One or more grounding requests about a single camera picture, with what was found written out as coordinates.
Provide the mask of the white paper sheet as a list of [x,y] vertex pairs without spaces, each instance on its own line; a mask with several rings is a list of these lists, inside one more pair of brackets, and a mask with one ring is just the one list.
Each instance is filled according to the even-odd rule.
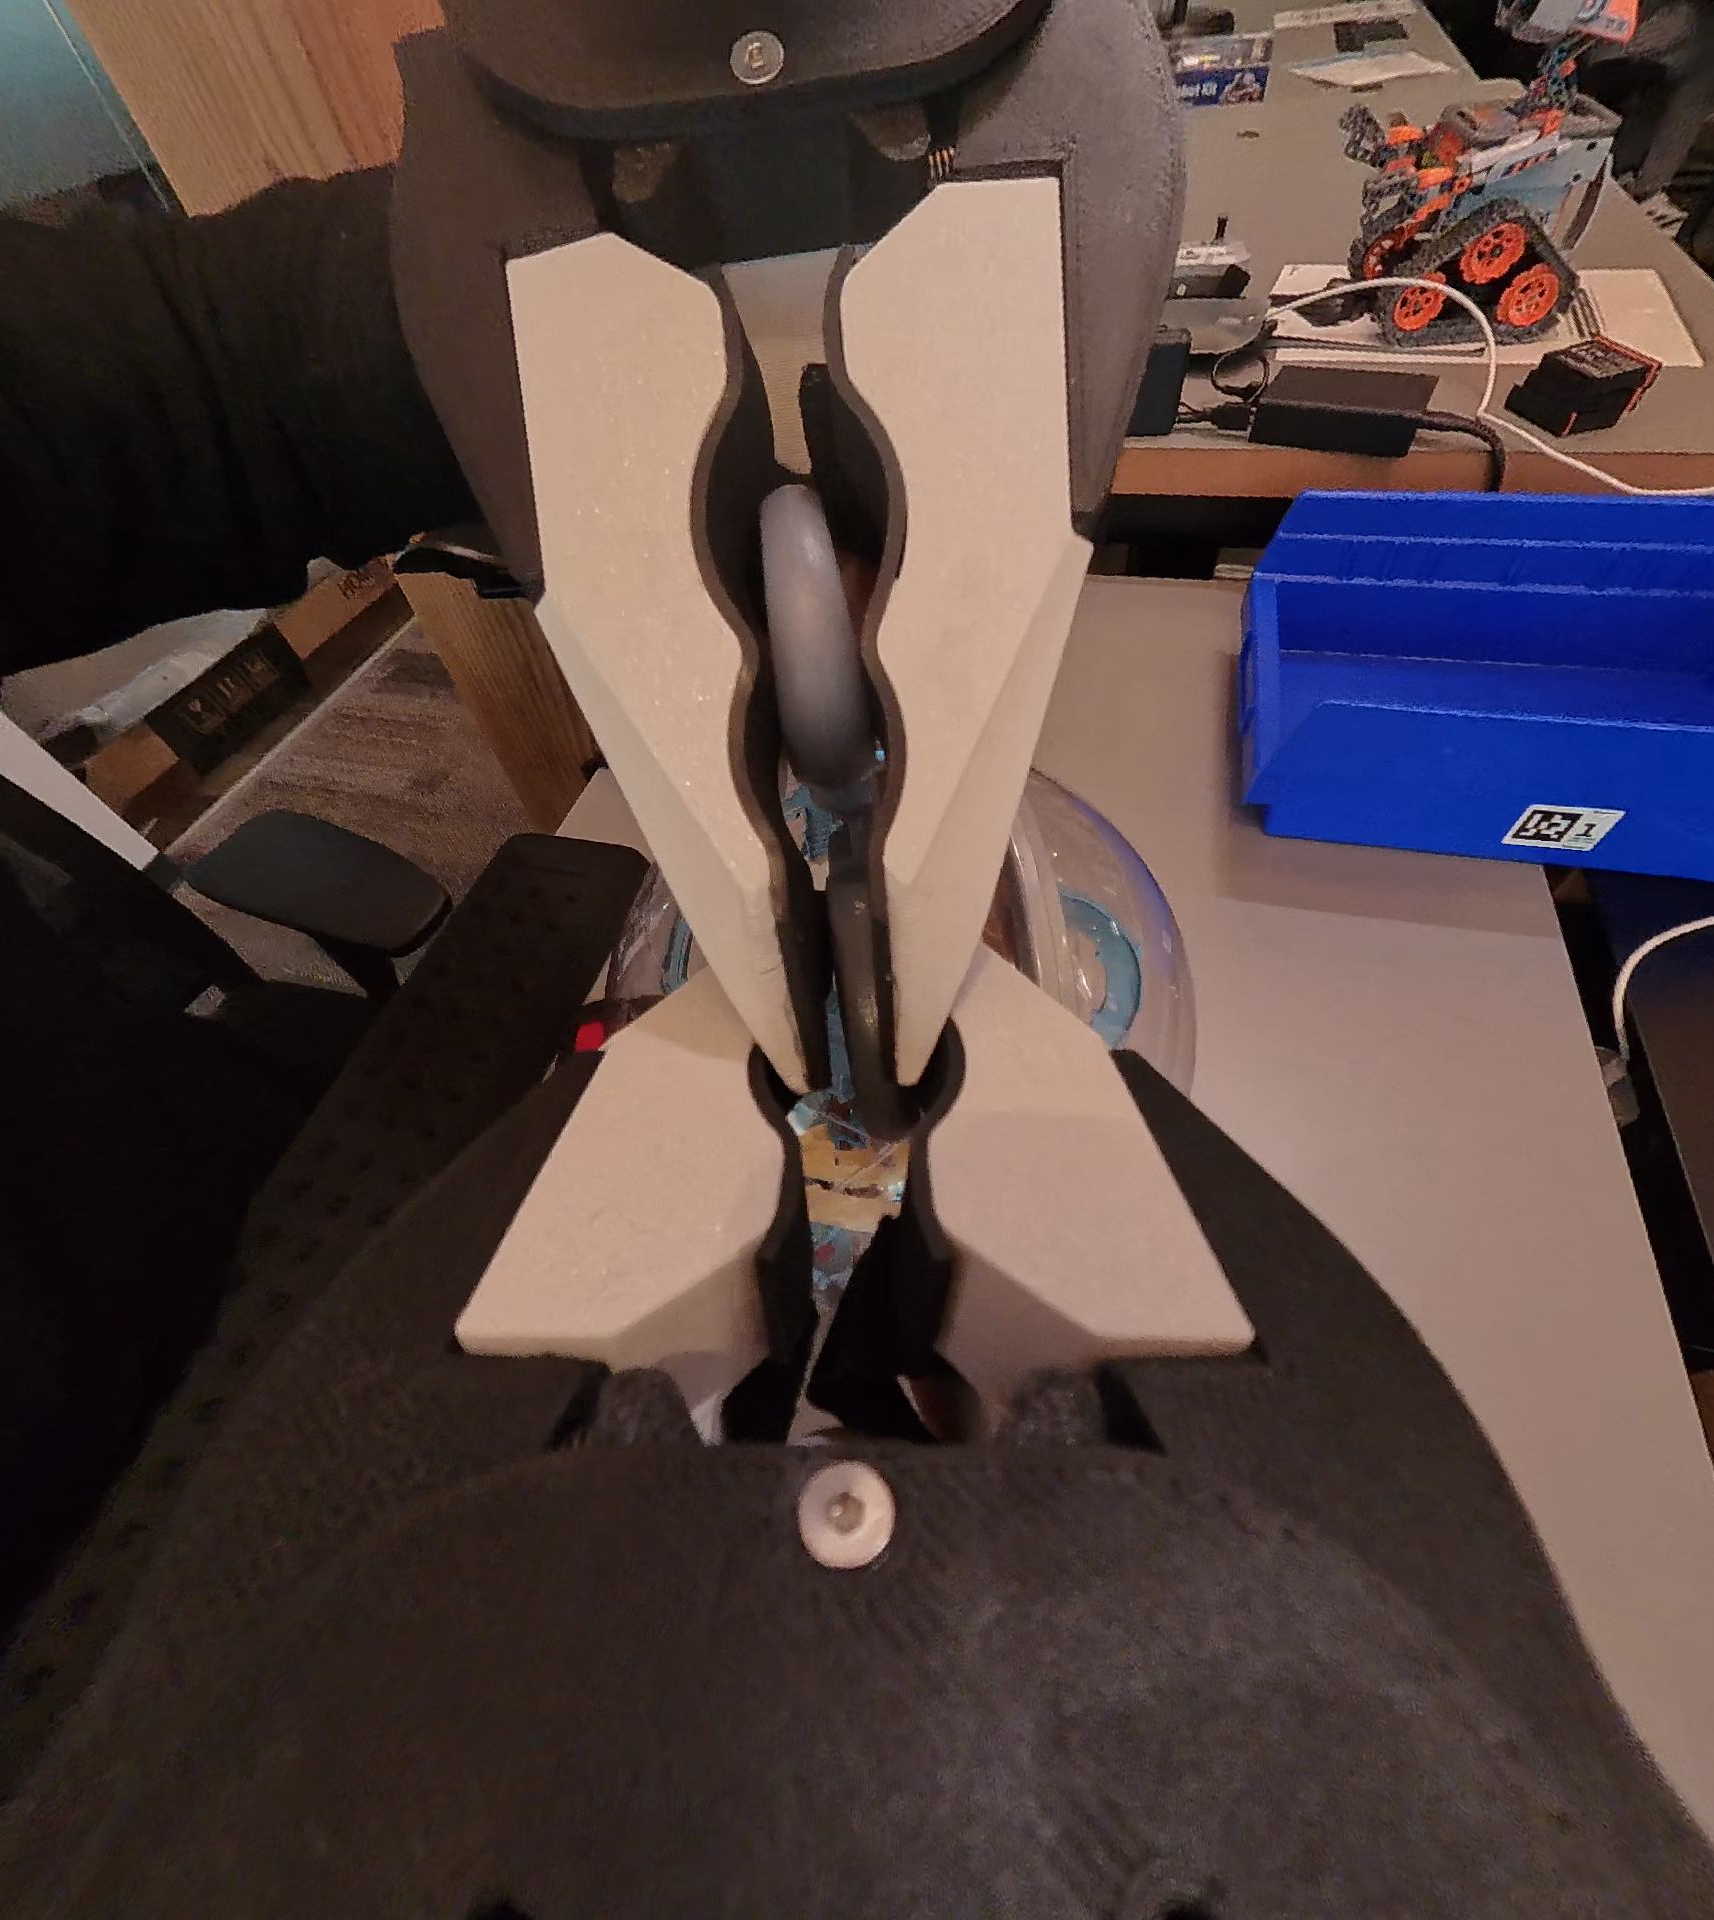
[[[1500,341],[1501,365],[1532,365],[1547,351],[1603,337],[1662,370],[1700,370],[1705,364],[1669,287],[1652,268],[1596,268],[1578,275],[1578,292],[1563,315],[1537,339]],[[1370,310],[1330,319],[1324,310],[1296,310],[1276,323],[1276,348],[1308,364],[1394,365],[1408,354],[1387,341]]]

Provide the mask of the black dimpled foam pad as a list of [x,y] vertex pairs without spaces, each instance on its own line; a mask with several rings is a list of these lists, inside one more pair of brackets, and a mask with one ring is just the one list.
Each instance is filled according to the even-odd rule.
[[580,835],[521,832],[495,849],[253,1198],[182,1382],[186,1444],[345,1262],[570,1051],[648,873],[638,849]]

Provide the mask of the wooden beam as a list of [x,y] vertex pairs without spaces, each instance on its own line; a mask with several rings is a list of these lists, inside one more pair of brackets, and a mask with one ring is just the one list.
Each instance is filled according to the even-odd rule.
[[[160,165],[203,216],[277,180],[392,161],[403,97],[393,46],[438,2],[69,2],[81,41]],[[441,574],[400,576],[413,619],[515,791],[558,832],[595,751],[533,612]]]

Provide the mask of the black box orange label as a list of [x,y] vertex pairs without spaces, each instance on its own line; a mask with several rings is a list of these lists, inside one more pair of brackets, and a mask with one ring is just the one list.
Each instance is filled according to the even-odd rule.
[[1662,362],[1605,335],[1544,351],[1517,380],[1503,411],[1550,437],[1613,428],[1636,409],[1663,370]]

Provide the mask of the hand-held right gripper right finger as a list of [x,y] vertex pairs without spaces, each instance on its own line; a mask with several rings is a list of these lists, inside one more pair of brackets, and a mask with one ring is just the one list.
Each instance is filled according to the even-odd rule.
[[960,1378],[993,1424],[1042,1372],[1254,1348],[1124,1074],[1136,1061],[975,952],[898,1213],[843,1285],[814,1364],[816,1409],[923,1438],[907,1380]]

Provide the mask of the blue bin with white tag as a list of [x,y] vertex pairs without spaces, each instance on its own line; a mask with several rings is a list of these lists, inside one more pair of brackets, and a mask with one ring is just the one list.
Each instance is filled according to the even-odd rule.
[[1235,700],[1272,835],[1714,881],[1714,495],[1301,491]]

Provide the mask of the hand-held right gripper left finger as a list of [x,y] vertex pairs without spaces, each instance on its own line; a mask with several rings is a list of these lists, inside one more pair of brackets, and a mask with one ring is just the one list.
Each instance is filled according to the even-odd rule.
[[783,1436],[818,1328],[791,1090],[714,972],[618,1031],[455,1317],[468,1355],[656,1370],[701,1439]]

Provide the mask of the person's left forearm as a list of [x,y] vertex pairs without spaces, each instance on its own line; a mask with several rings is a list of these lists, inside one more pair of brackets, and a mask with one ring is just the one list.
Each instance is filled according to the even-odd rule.
[[481,517],[398,319],[389,183],[0,213],[0,698]]

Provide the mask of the clear maze ball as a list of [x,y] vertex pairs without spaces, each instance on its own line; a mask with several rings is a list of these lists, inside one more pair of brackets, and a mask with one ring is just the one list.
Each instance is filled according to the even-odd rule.
[[[1179,929],[1156,875],[1109,819],[1045,774],[1024,783],[981,943],[1106,1048],[1132,1049],[1176,1088],[1195,1070],[1195,1005]],[[610,949],[576,1045],[602,1045],[705,969],[694,929],[651,866]],[[877,1226],[899,1212],[909,1148],[861,1121],[838,995],[825,1011],[829,1082],[787,1113],[809,1218],[814,1293],[835,1305]]]

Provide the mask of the black rectangular box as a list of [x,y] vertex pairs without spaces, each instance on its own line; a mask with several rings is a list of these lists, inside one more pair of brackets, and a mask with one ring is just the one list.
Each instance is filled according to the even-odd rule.
[[1192,345],[1188,326],[1157,323],[1136,385],[1125,425],[1128,439],[1167,437],[1177,428]]

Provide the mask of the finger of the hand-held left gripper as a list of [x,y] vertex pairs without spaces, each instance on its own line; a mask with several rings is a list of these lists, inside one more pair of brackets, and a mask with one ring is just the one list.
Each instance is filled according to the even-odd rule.
[[1062,185],[946,180],[838,263],[828,365],[886,478],[861,650],[891,1068],[922,1077],[980,943],[1092,545],[1074,527]]
[[786,841],[753,800],[752,628],[699,473],[741,390],[719,292],[613,232],[507,262],[541,589],[536,617],[699,954],[769,1068],[818,1068],[779,936]]

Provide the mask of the person's black jacket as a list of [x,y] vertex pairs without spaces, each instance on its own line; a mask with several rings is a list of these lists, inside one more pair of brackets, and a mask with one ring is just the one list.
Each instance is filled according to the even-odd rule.
[[0,1648],[207,1328],[245,1212],[373,1020],[266,981],[243,1021],[0,844]]

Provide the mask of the white plastic bag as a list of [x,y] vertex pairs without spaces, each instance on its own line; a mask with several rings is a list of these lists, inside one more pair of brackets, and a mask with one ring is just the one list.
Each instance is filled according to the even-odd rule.
[[266,607],[224,607],[148,628],[88,656],[16,673],[0,709],[36,740],[81,730],[109,740],[194,683],[247,642]]

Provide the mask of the orange wheeled toy robot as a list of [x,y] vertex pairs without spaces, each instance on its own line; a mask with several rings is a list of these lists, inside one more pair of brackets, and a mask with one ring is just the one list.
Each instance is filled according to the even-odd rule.
[[1510,102],[1455,103],[1433,121],[1370,108],[1341,115],[1344,151],[1371,167],[1340,294],[1340,322],[1373,319],[1394,348],[1467,345],[1478,327],[1446,297],[1462,292],[1501,344],[1541,337],[1570,307],[1570,253],[1609,174],[1612,108],[1581,92],[1579,44],[1553,44]]

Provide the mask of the brown cardboard box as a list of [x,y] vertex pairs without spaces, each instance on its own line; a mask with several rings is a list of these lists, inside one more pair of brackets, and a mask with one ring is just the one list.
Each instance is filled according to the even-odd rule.
[[403,616],[384,558],[360,567],[316,564],[310,588],[240,632],[220,617],[170,657],[143,667],[76,728],[86,748],[74,776],[119,814],[143,811],[156,790],[186,790],[303,716]]

